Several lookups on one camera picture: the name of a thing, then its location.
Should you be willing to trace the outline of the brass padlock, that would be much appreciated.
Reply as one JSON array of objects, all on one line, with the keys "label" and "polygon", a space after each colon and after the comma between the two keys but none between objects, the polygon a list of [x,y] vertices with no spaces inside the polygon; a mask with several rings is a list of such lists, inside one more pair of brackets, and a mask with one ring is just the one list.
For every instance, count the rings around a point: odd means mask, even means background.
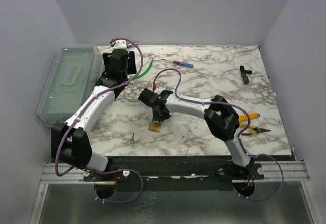
[{"label": "brass padlock", "polygon": [[149,123],[148,130],[152,132],[160,132],[162,121],[152,119]]}]

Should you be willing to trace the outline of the green cable lock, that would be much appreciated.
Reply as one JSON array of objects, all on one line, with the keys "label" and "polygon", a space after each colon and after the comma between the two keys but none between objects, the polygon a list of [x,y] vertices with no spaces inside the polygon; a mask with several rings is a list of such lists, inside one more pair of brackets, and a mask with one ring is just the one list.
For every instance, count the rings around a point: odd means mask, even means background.
[{"label": "green cable lock", "polygon": [[[133,44],[127,44],[127,47],[128,48],[131,48],[131,47],[133,47],[134,45]],[[152,68],[152,65],[153,65],[153,58],[150,60],[150,63],[149,63],[149,66],[148,66],[148,68],[144,71],[144,72],[142,72],[141,74],[139,74],[135,79],[140,79],[140,78],[142,78],[143,76],[145,76],[149,71],[150,71],[150,69]]]}]

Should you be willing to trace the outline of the spare silver keys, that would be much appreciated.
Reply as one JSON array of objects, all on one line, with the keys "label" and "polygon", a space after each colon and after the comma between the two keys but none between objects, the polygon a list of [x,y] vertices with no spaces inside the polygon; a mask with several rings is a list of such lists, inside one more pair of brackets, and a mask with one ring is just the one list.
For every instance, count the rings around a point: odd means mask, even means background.
[{"label": "spare silver keys", "polygon": [[137,143],[139,140],[136,140],[135,138],[134,138],[134,135],[135,135],[135,133],[133,133],[132,134],[132,137],[129,139],[129,142],[131,143],[131,144],[134,144],[134,143]]}]

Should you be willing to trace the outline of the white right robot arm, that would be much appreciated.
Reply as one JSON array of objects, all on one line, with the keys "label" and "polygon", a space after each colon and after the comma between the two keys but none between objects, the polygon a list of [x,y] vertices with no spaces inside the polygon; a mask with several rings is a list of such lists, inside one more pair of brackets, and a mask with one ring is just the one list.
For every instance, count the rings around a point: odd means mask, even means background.
[{"label": "white right robot arm", "polygon": [[235,175],[246,179],[253,173],[254,160],[241,140],[239,115],[222,96],[213,99],[181,97],[172,91],[163,90],[160,94],[145,88],[138,100],[152,109],[153,120],[162,122],[171,113],[182,113],[203,119],[211,134],[223,141],[232,156]]}]

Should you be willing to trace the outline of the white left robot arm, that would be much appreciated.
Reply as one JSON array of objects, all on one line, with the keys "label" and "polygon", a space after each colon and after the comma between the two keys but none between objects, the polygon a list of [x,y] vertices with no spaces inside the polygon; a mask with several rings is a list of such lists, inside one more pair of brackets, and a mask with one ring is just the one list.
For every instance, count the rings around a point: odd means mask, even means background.
[{"label": "white left robot arm", "polygon": [[122,48],[103,54],[105,71],[85,103],[64,123],[51,128],[51,157],[55,164],[66,163],[83,170],[94,170],[100,180],[112,177],[110,160],[92,150],[88,134],[127,85],[128,76],[136,74],[135,53]]}]

